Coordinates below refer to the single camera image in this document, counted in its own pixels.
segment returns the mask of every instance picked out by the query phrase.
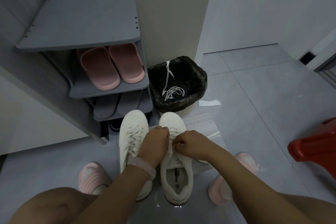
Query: door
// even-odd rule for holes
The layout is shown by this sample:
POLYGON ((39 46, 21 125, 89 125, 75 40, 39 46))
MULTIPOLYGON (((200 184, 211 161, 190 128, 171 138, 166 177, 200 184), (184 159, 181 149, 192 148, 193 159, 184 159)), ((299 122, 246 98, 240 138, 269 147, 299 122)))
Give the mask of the door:
POLYGON ((293 31, 311 0, 209 0, 196 54, 274 44, 293 31))

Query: pink bracelet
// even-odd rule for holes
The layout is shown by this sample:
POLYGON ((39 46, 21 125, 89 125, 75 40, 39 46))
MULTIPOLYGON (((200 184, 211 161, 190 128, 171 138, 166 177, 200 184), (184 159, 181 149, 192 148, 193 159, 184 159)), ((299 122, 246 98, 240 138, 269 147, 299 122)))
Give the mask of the pink bracelet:
POLYGON ((142 158, 130 157, 128 158, 127 164, 134 165, 134 166, 141 168, 142 170, 146 171, 149 174, 151 181, 154 180, 156 176, 156 170, 151 165, 149 165, 146 161, 144 161, 142 158))

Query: shoe tongue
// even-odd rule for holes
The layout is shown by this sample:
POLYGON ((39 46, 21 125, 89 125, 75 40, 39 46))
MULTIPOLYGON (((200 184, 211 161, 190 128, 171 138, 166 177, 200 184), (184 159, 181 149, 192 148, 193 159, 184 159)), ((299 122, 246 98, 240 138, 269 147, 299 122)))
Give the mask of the shoe tongue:
POLYGON ((167 164, 167 169, 175 169, 175 168, 183 168, 183 164, 177 153, 173 151, 173 155, 171 156, 167 164))

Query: hand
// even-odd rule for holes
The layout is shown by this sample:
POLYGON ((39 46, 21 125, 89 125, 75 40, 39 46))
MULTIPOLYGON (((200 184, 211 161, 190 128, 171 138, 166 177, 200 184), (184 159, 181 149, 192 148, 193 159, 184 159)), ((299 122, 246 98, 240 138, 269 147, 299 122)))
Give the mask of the hand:
POLYGON ((172 145, 177 153, 196 160, 208 161, 211 154, 221 148, 195 130, 185 131, 175 137, 172 145))
POLYGON ((141 144, 138 156, 156 168, 168 151, 169 129, 156 127, 150 130, 141 144))

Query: pink shoe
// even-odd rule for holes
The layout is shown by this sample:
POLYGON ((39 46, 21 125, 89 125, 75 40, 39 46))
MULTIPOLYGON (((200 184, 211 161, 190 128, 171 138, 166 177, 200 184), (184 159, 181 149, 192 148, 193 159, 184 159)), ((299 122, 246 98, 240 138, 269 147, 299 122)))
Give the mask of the pink shoe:
POLYGON ((80 62, 93 85, 102 91, 116 88, 120 84, 120 76, 111 61, 105 47, 96 47, 84 51, 77 50, 80 62))
POLYGON ((111 45, 108 52, 126 83, 137 83, 145 77, 145 71, 134 43, 111 45))
MULTIPOLYGON (((239 153, 235 158, 254 175, 257 175, 256 165, 253 158, 247 153, 239 153)), ((218 175, 209 185, 208 194, 216 205, 224 205, 232 201, 232 191, 221 175, 218 175)))
POLYGON ((90 162, 83 167, 78 177, 78 188, 80 192, 92 194, 95 188, 102 184, 105 184, 108 187, 111 185, 111 180, 101 165, 95 162, 90 162), (94 170, 89 171, 87 175, 84 175, 88 167, 91 167, 94 170))

